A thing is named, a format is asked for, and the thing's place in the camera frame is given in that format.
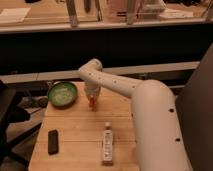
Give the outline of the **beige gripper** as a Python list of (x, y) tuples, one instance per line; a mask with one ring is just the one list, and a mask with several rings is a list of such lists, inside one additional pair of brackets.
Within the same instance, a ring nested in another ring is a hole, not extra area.
[(95, 111), (96, 108), (97, 108), (98, 97), (100, 95), (100, 88), (97, 87), (95, 89), (91, 89), (91, 88), (85, 87), (84, 90), (85, 90), (85, 94), (86, 94), (87, 99), (88, 99), (89, 95), (93, 95), (94, 96), (94, 98), (95, 98), (95, 106), (94, 106), (94, 108), (91, 108), (91, 107), (90, 108), (91, 108), (92, 111)]

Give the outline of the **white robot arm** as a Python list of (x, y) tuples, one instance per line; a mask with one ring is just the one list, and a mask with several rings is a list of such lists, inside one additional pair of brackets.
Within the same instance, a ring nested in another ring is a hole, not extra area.
[(131, 100), (136, 153), (140, 171), (193, 171), (186, 152), (175, 96), (164, 83), (105, 73), (92, 59), (78, 69), (88, 99), (102, 87)]

